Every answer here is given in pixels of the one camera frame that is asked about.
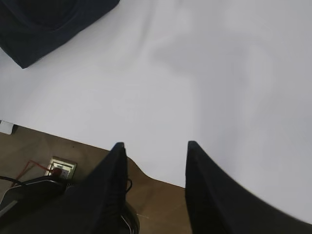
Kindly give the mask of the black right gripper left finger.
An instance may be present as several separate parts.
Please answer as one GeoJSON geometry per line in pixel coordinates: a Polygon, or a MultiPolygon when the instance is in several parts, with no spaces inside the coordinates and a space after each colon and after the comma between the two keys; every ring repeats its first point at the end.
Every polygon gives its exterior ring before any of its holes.
{"type": "Polygon", "coordinates": [[[127,156],[122,142],[62,198],[60,234],[117,234],[125,206],[127,156]]]}

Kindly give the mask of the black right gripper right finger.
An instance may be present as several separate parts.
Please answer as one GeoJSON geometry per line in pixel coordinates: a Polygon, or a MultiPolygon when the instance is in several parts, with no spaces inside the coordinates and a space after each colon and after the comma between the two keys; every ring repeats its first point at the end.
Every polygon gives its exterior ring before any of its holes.
{"type": "Polygon", "coordinates": [[[188,142],[185,199],[194,234],[310,234],[312,226],[267,204],[188,142]]]}

